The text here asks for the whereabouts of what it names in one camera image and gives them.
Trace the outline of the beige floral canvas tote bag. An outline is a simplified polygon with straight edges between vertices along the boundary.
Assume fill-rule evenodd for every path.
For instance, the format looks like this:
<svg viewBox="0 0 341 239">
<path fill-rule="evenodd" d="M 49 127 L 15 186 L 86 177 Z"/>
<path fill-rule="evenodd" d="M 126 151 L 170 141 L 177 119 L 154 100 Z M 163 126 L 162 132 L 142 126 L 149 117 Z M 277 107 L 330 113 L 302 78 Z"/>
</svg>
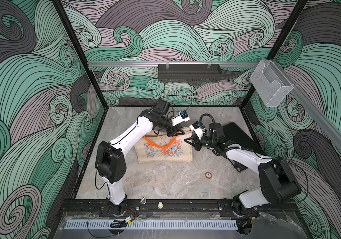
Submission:
<svg viewBox="0 0 341 239">
<path fill-rule="evenodd" d="M 192 162 L 192 146 L 184 140 L 192 136 L 191 129 L 184 127 L 185 134 L 169 137 L 165 132 L 146 134 L 135 144 L 138 163 L 172 161 Z"/>
</svg>

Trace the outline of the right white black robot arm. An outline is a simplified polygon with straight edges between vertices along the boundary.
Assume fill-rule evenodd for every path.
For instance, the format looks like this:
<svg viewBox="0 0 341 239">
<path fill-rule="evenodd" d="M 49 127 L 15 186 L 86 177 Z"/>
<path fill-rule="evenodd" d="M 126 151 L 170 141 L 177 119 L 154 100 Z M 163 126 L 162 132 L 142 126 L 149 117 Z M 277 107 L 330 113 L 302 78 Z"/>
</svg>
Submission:
<svg viewBox="0 0 341 239">
<path fill-rule="evenodd" d="M 234 196 L 231 208 L 236 216 L 254 211 L 257 206 L 286 203 L 301 193 L 301 186 L 288 162 L 281 157 L 267 156 L 235 123 L 221 125 L 216 122 L 205 127 L 196 121 L 189 128 L 192 136 L 185 142 L 196 151 L 206 147 L 214 155 L 231 161 L 237 171 L 250 169 L 258 175 L 258 188 Z"/>
</svg>

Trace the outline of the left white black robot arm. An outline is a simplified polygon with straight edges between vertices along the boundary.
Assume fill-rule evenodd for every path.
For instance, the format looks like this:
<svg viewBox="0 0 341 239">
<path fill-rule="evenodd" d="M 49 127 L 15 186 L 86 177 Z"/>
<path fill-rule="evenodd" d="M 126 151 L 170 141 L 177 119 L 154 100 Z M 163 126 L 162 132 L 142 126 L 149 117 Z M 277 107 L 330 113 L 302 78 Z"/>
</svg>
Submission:
<svg viewBox="0 0 341 239">
<path fill-rule="evenodd" d="M 102 141 L 98 145 L 95 168 L 107 185 L 109 208 L 113 214 L 122 215 L 127 208 L 122 178 L 127 170 L 125 156 L 135 144 L 155 128 L 165 130 L 168 137 L 185 134 L 180 124 L 190 120 L 186 110 L 174 117 L 168 117 L 170 107 L 170 103 L 158 100 L 154 106 L 143 110 L 120 136 L 110 142 Z"/>
</svg>

